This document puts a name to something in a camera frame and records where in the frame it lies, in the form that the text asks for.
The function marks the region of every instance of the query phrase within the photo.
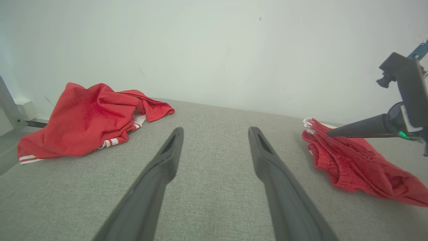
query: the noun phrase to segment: green light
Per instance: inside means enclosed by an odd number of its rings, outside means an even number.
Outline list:
[[[400,132],[398,132],[398,134],[397,134],[399,137],[401,137],[401,138],[403,138],[403,139],[406,139],[406,140],[411,140],[412,138],[411,137],[409,137],[408,135],[406,135],[406,133],[404,133],[404,132],[402,132],[402,131],[400,131]]]

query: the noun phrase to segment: red cloth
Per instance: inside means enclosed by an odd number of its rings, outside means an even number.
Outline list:
[[[82,156],[100,146],[128,140],[127,132],[144,122],[134,122],[134,112],[155,121],[174,109],[137,90],[114,92],[106,84],[88,89],[68,83],[52,112],[47,126],[24,136],[18,143],[21,164],[46,158]]]
[[[317,169],[328,173],[333,186],[348,192],[363,190],[378,198],[428,207],[428,189],[409,172],[389,163],[363,138],[330,137],[328,128],[309,121],[315,131],[303,131]]]

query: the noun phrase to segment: red fabric fold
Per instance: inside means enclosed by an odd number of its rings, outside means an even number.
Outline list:
[[[127,131],[136,129],[135,111],[145,114],[149,122],[174,113],[167,103],[137,90],[114,92],[106,84],[85,89],[68,83],[47,126],[19,141],[18,158],[82,156],[99,148],[105,140],[127,141]]]
[[[314,134],[303,131],[315,167],[328,173],[333,186],[378,198],[428,207],[428,189],[415,176],[389,163],[363,138],[330,137],[331,130],[312,119]]]

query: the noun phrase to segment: gray table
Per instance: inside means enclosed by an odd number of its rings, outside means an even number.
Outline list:
[[[164,100],[173,115],[122,145],[83,157],[12,167],[0,177],[0,240],[90,240],[175,127],[178,172],[165,192],[155,240],[274,240],[247,131],[259,127],[341,240],[426,240],[428,209],[332,187],[301,138],[302,119]],[[371,139],[390,162],[428,184],[422,146]]]

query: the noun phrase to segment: blue part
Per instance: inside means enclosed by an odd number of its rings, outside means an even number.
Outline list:
[[[416,59],[421,61],[421,59],[428,53],[428,40],[425,43],[421,43],[413,52],[407,57],[408,59]]]

